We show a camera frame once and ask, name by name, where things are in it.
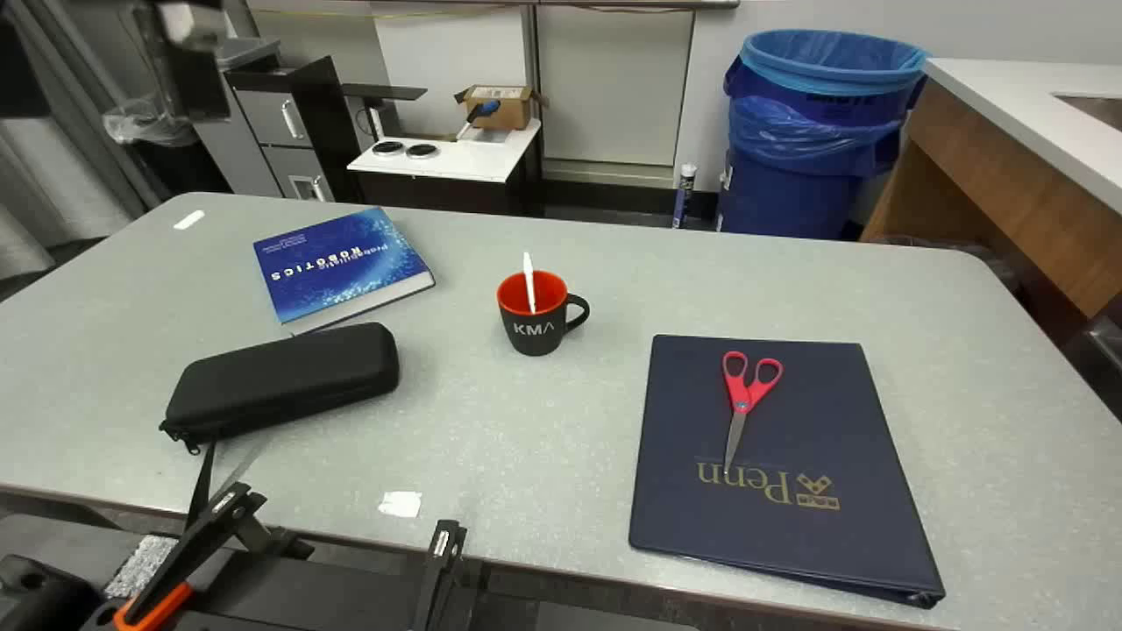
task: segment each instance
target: gray table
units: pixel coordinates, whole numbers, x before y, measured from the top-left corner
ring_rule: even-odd
[[[173,225],[205,209],[191,232]],[[187,360],[278,341],[248,241],[351,208],[180,195],[0,305],[0,483],[181,513],[197,459],[155,430]],[[264,520],[752,608],[921,627],[1122,622],[1122,433],[998,280],[956,251],[394,209],[437,287],[385,305],[394,397],[222,452]],[[550,358],[510,352],[494,285],[520,251],[593,319]],[[856,341],[947,598],[913,611],[629,546],[652,334]],[[379,513],[416,492],[422,515]]]

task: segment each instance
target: mug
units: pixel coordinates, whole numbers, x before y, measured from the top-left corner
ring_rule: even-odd
[[[534,293],[537,313],[530,313],[527,276],[504,276],[498,285],[501,325],[520,353],[550,353],[562,346],[566,334],[578,328],[591,319],[593,308],[585,297],[567,293],[566,280],[547,271],[534,271]]]

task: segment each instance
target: white straw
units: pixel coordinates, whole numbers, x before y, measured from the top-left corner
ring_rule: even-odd
[[[537,317],[534,259],[530,259],[530,251],[524,251],[524,276],[527,276],[527,303],[530,303],[530,313]]]

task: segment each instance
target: mug handle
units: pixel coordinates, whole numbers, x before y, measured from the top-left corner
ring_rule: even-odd
[[[574,319],[566,321],[566,334],[574,334],[574,328],[591,319],[593,308],[591,308],[591,303],[578,297],[578,293],[567,293],[566,313],[567,313],[567,305],[578,305],[578,308],[584,308],[584,317],[574,317]]]

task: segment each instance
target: navy blue binder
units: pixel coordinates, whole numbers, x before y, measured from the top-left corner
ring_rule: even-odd
[[[786,365],[730,471],[726,352]],[[657,338],[630,546],[915,608],[943,598],[856,343]]]

